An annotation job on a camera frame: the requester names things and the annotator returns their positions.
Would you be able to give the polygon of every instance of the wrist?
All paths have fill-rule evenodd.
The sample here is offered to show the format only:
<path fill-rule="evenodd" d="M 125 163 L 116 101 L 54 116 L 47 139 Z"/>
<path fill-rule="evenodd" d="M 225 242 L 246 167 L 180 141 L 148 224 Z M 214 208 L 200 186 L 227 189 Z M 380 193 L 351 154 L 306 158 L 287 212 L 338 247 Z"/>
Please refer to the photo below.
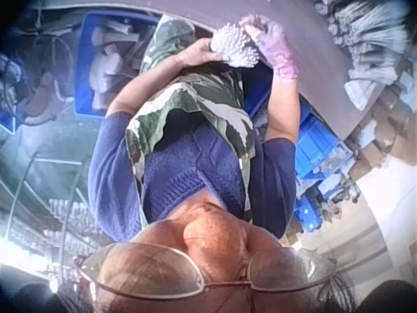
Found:
<path fill-rule="evenodd" d="M 286 64 L 283 67 L 274 67 L 274 76 L 284 80 L 295 80 L 298 76 L 298 69 L 295 64 Z"/>
<path fill-rule="evenodd" d="M 179 68 L 179 70 L 182 70 L 187 67 L 186 58 L 183 52 L 173 55 L 172 58 L 173 58 L 173 61 L 175 62 L 175 65 Z"/>
<path fill-rule="evenodd" d="M 274 75 L 272 79 L 272 88 L 283 89 L 280 93 L 292 93 L 298 92 L 297 79 L 282 78 L 281 76 Z"/>
<path fill-rule="evenodd" d="M 282 75 L 279 70 L 274 69 L 274 75 L 273 75 L 273 79 L 274 80 L 280 80 L 283 82 L 296 82 L 298 78 L 298 74 L 295 75 Z"/>

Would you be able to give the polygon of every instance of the sleeve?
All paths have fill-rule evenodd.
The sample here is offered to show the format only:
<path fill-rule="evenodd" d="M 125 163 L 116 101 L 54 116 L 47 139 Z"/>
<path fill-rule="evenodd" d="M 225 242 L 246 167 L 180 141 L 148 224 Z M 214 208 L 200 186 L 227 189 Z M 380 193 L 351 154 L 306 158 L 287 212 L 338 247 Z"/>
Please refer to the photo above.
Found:
<path fill-rule="evenodd" d="M 295 145 L 285 138 L 255 141 L 249 183 L 253 224 L 281 238 L 295 205 Z"/>
<path fill-rule="evenodd" d="M 117 112 L 103 121 L 89 168 L 91 213 L 116 241 L 129 241 L 141 230 L 137 186 L 124 139 L 131 118 Z"/>

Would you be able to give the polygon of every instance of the workbench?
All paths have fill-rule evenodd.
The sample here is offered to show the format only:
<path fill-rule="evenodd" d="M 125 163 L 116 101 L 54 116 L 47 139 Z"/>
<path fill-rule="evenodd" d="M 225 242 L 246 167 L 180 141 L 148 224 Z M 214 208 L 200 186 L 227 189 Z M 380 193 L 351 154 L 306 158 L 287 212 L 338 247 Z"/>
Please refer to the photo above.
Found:
<path fill-rule="evenodd" d="M 349 56 L 333 43 L 327 22 L 312 0 L 43 0 L 42 8 L 113 7 L 178 16 L 209 31 L 256 12 L 282 24 L 299 69 L 300 93 L 344 140 L 380 95 L 378 83 L 364 111 L 357 110 L 343 85 L 352 68 Z"/>

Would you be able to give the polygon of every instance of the eyeglasses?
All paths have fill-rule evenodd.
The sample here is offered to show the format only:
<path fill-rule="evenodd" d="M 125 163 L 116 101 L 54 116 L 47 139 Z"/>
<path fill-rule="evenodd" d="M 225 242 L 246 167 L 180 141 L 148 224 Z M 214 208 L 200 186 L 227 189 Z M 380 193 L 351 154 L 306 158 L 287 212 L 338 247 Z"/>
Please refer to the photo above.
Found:
<path fill-rule="evenodd" d="M 257 291 L 284 293 L 322 284 L 336 270 L 336 262 L 317 253 L 276 248 L 254 254 L 246 280 L 205 282 L 195 262 L 166 246 L 115 243 L 78 262 L 81 276 L 97 287 L 138 299 L 182 299 L 207 288 L 249 285 Z"/>

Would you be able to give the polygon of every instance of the eyeglass frame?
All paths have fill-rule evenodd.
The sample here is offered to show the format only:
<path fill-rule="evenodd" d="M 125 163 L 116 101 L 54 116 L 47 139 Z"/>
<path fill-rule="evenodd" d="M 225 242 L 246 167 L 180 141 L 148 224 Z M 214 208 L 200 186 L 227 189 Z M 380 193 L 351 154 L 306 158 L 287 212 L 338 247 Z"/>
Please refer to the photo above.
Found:
<path fill-rule="evenodd" d="M 246 280 L 237 280 L 237 281 L 234 281 L 234 282 L 206 282 L 205 279 L 204 279 L 204 275 L 202 274 L 200 268 L 197 266 L 195 261 L 193 259 L 191 259 L 191 257 L 189 257 L 189 255 L 185 254 L 183 251 L 180 251 L 176 248 L 171 248 L 169 246 L 163 246 L 163 245 L 144 244 L 144 243 L 140 243 L 139 245 L 157 246 L 157 247 L 160 247 L 160 248 L 166 248 L 168 250 L 171 250 L 175 253 L 180 254 L 181 256 L 184 256 L 193 265 L 194 269 L 198 273 L 198 275 L 201 279 L 201 288 L 199 288 L 197 291 L 193 291 L 193 292 L 190 292 L 190 293 L 178 294 L 178 295 L 140 295 L 140 294 L 135 294 L 134 295 L 134 294 L 131 294 L 131 293 L 125 293 L 123 291 L 115 290 L 112 287 L 106 286 L 105 284 L 102 284 L 102 283 L 97 282 L 94 279 L 90 278 L 86 273 L 83 272 L 83 269 L 81 268 L 82 265 L 83 265 L 83 262 L 86 259 L 88 259 L 88 257 L 74 256 L 73 260 L 74 260 L 74 263 L 76 265 L 76 269 L 78 270 L 80 275 L 86 281 L 90 282 L 90 285 L 95 284 L 98 287 L 100 287 L 101 289 L 106 290 L 108 292 L 111 292 L 115 295 L 120 295 L 120 296 L 131 298 L 131 299 L 141 299 L 141 300 L 147 300 L 147 301 L 174 301 L 174 300 L 179 300 L 179 299 L 186 299 L 186 298 L 189 298 L 189 297 L 194 297 L 196 295 L 205 293 L 206 291 L 208 291 L 212 287 L 221 288 L 221 287 L 228 287 L 228 286 L 250 286 L 250 288 L 252 290 L 255 290 L 255 291 L 258 291 L 258 292 L 263 292 L 263 293 L 283 294 L 283 293 L 297 292 L 297 291 L 307 290 L 307 289 L 310 289 L 312 287 L 315 287 L 315 286 L 318 286 L 320 284 L 325 283 L 326 281 L 330 280 L 334 276 L 334 274 L 336 272 L 336 268 L 337 268 L 337 261 L 336 260 L 325 258 L 326 260 L 331 261 L 334 264 L 334 268 L 331 271 L 331 273 L 329 275 L 325 276 L 324 278 L 319 279 L 319 280 L 317 280 L 315 282 L 312 282 L 310 284 L 306 284 L 305 286 L 303 286 L 301 288 L 294 288 L 294 289 L 290 289 L 290 290 L 263 290 L 262 288 L 254 288 L 253 282 L 250 279 L 250 271 L 248 271 L 248 269 L 250 269 L 250 265 L 252 264 L 252 260 L 254 259 L 254 256 L 258 253 L 265 252 L 265 251 L 258 251 L 250 258 L 250 261 L 246 266 L 246 277 L 247 277 Z M 281 250 L 281 249 L 294 249 L 294 248 L 289 247 L 289 246 L 285 246 L 285 247 L 280 247 L 280 248 L 271 248 L 271 249 L 268 249 L 268 250 Z"/>

